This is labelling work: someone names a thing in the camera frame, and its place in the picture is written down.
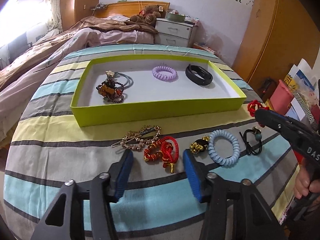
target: striped tablecloth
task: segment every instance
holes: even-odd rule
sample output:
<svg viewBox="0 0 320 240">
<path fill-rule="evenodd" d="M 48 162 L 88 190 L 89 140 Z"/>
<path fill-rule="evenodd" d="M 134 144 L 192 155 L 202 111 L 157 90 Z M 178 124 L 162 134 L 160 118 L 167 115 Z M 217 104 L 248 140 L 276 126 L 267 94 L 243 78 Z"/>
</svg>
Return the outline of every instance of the striped tablecloth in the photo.
<svg viewBox="0 0 320 240">
<path fill-rule="evenodd" d="M 88 60 L 127 54 L 171 54 L 200 57 L 214 62 L 247 95 L 237 111 L 162 118 L 80 128 L 70 102 Z M 190 143 L 216 129 L 225 129 L 240 143 L 241 155 L 232 168 L 212 163 L 207 153 L 198 159 L 224 179 L 255 183 L 278 219 L 292 198 L 299 170 L 289 143 L 278 133 L 262 129 L 263 150 L 259 156 L 245 155 L 239 132 L 257 126 L 247 104 L 258 95 L 231 68 L 206 51 L 158 45 L 112 45 L 77 51 L 66 56 L 46 78 L 25 109 L 13 136 L 4 182 L 7 224 L 17 239 L 28 240 L 49 203 L 67 179 L 91 180 L 117 162 L 123 150 L 111 148 L 129 130 L 158 125 L 163 135 L 177 139 L 180 158 L 175 174 L 160 163 L 145 163 L 143 153 L 134 152 L 127 190 L 111 205 L 121 239 L 198 239 L 206 204 L 193 197 L 183 171 L 182 152 Z M 232 146 L 216 144 L 229 156 Z M 84 201 L 84 227 L 90 237 L 89 201 Z"/>
</svg>

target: hand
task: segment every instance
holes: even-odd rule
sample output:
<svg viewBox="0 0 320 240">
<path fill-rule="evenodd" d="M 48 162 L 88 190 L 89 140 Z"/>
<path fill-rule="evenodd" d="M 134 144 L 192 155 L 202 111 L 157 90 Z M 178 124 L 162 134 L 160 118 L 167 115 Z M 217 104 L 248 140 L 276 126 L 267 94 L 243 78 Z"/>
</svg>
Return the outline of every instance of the hand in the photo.
<svg viewBox="0 0 320 240">
<path fill-rule="evenodd" d="M 302 166 L 300 166 L 300 171 L 296 177 L 296 183 L 293 188 L 294 196 L 298 199 L 302 198 L 302 196 L 307 196 L 309 191 L 313 193 L 320 192 L 320 179 L 314 180 L 310 184 L 310 177 L 305 168 L 307 162 L 305 159 L 302 160 Z M 320 203 L 320 197 L 318 197 L 312 205 L 317 205 Z"/>
</svg>

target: teddy bear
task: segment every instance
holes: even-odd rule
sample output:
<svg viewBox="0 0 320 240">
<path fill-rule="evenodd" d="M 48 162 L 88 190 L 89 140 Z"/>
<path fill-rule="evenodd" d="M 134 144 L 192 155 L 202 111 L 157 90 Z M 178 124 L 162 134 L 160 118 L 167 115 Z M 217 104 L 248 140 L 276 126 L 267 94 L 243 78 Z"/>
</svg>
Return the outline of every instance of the teddy bear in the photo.
<svg viewBox="0 0 320 240">
<path fill-rule="evenodd" d="M 142 15 L 133 15 L 130 17 L 130 21 L 136 23 L 145 23 L 155 27 L 156 19 L 164 16 L 164 14 L 161 14 L 159 7 L 160 5 L 146 5 L 140 12 Z"/>
</svg>

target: drawer handle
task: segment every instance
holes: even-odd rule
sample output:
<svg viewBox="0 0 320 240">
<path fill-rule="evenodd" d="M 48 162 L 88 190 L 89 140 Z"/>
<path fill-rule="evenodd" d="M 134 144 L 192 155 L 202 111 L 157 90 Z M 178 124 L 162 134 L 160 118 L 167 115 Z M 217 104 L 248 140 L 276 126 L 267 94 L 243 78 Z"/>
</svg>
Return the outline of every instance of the drawer handle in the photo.
<svg viewBox="0 0 320 240">
<path fill-rule="evenodd" d="M 166 39 L 166 40 L 167 40 L 168 42 L 169 42 L 169 41 L 174 41 L 174 43 L 176 43 L 176 41 L 175 41 L 175 40 L 170 40 L 170 39 Z"/>
</svg>

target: drawer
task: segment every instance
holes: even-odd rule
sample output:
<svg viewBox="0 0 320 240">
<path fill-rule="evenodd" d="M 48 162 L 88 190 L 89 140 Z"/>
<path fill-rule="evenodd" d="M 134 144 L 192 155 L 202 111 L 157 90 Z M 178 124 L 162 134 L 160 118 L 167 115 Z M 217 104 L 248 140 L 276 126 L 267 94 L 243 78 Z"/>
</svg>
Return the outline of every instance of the drawer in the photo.
<svg viewBox="0 0 320 240">
<path fill-rule="evenodd" d="M 188 47 L 189 40 L 180 38 L 173 35 L 168 35 L 164 33 L 159 33 L 155 35 L 155 43 L 168 45 L 168 46 L 177 46 L 177 47 Z"/>
<path fill-rule="evenodd" d="M 171 22 L 157 21 L 156 30 L 160 33 L 166 33 L 177 37 L 189 39 L 192 27 Z"/>
</svg>

